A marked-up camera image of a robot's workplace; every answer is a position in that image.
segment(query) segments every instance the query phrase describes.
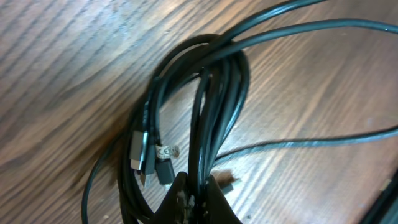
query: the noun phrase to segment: black plug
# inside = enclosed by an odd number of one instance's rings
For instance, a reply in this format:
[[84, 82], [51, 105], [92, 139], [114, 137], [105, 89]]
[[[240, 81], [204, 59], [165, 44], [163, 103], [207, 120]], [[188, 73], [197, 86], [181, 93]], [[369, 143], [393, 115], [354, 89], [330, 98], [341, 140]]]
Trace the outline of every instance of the black plug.
[[172, 160], [158, 159], [156, 160], [155, 168], [160, 184], [162, 184], [166, 190], [168, 190], [175, 178]]

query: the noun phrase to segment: coiled cable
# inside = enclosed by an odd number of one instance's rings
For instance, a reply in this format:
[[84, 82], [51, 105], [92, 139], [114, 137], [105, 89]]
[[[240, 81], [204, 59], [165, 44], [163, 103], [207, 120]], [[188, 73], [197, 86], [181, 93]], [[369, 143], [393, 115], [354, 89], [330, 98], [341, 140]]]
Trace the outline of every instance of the coiled cable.
[[124, 223], [148, 223], [154, 215], [146, 203], [129, 163], [129, 147], [134, 130], [141, 130], [148, 145], [146, 172], [154, 167], [155, 151], [151, 146], [161, 146], [159, 132], [160, 107], [179, 89], [199, 78], [190, 128], [188, 156], [188, 188], [200, 205], [206, 178], [213, 166], [248, 153], [284, 147], [325, 147], [358, 144], [389, 138], [398, 134], [398, 126], [372, 133], [335, 138], [293, 139], [264, 142], [245, 147], [217, 157], [219, 148], [227, 138], [242, 110], [248, 93], [250, 71], [242, 49], [252, 45], [293, 34], [337, 27], [360, 27], [398, 34], [398, 27], [363, 19], [330, 19], [308, 22], [269, 30], [234, 42], [242, 32], [285, 12], [324, 0], [286, 1], [239, 22], [222, 35], [205, 34], [188, 39], [174, 48], [156, 67], [147, 91], [131, 111], [125, 130], [109, 145], [97, 160], [88, 178], [81, 203], [82, 222], [88, 223], [88, 193], [95, 174], [103, 161], [112, 153], [114, 145], [124, 138], [128, 143], [120, 155], [118, 187]]

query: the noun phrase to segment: wood grain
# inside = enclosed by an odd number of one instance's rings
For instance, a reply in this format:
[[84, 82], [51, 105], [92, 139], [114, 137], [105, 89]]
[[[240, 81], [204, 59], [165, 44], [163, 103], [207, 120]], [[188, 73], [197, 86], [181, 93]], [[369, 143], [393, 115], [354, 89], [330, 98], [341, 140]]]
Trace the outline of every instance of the wood grain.
[[[152, 69], [177, 43], [220, 34], [276, 0], [0, 0], [0, 223], [80, 223], [82, 187], [124, 125]], [[328, 1], [243, 34], [360, 17], [398, 24], [394, 0]], [[245, 52], [248, 100], [221, 152], [271, 139], [350, 134], [398, 123], [397, 37], [362, 29], [311, 32]], [[187, 169], [197, 83], [162, 108], [164, 142]], [[227, 195], [243, 223], [355, 223], [397, 168], [397, 138], [281, 149], [217, 167], [244, 185]], [[120, 223], [114, 162], [89, 201], [92, 223]], [[144, 190], [156, 209], [165, 192]]]

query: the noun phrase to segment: bundle of cables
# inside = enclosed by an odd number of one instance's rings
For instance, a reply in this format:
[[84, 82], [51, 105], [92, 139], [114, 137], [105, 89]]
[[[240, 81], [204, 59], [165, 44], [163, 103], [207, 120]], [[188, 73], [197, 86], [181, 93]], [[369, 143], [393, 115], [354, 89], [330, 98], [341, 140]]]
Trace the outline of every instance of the bundle of cables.
[[205, 34], [188, 39], [174, 48], [153, 72], [147, 91], [133, 107], [124, 131], [117, 135], [97, 160], [87, 181], [81, 203], [83, 223], [88, 223], [87, 201], [93, 179], [115, 144], [127, 139], [118, 164], [118, 187], [124, 223], [153, 223], [153, 211], [145, 201], [135, 173], [141, 176], [157, 172], [161, 184], [175, 178], [169, 158], [157, 153], [164, 147], [159, 133], [160, 107], [181, 87], [199, 78], [192, 108], [186, 194], [193, 198], [192, 213], [184, 223], [205, 223], [203, 205], [212, 167], [234, 157], [283, 147], [325, 147], [358, 144], [389, 138], [398, 134], [398, 126], [372, 133], [334, 138], [293, 139], [258, 144], [217, 157], [219, 148], [236, 122], [249, 88], [250, 71], [242, 49], [288, 35], [337, 27], [361, 27], [398, 34], [398, 27], [362, 19], [330, 19], [308, 22], [263, 32], [232, 41], [245, 30], [270, 18], [324, 0], [286, 1], [239, 22], [222, 35]]

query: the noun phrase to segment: cable connector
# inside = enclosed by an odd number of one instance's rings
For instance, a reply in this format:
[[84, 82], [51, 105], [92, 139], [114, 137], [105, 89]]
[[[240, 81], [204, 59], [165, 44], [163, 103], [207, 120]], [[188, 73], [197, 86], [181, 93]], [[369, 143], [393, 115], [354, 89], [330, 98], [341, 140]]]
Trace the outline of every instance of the cable connector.
[[133, 131], [130, 146], [130, 167], [141, 170], [145, 161], [148, 132]]
[[175, 178], [172, 160], [158, 159], [156, 161], [156, 173], [160, 184], [168, 190]]
[[221, 191], [224, 195], [230, 193], [231, 191], [233, 191], [234, 189], [237, 189], [240, 185], [242, 184], [242, 180], [241, 179], [235, 179], [234, 182], [224, 185], [224, 186], [220, 186]]
[[148, 188], [150, 184], [150, 175], [155, 173], [155, 160], [156, 160], [156, 152], [155, 146], [153, 144], [149, 144], [146, 150], [145, 161], [141, 170], [141, 183], [144, 188]]

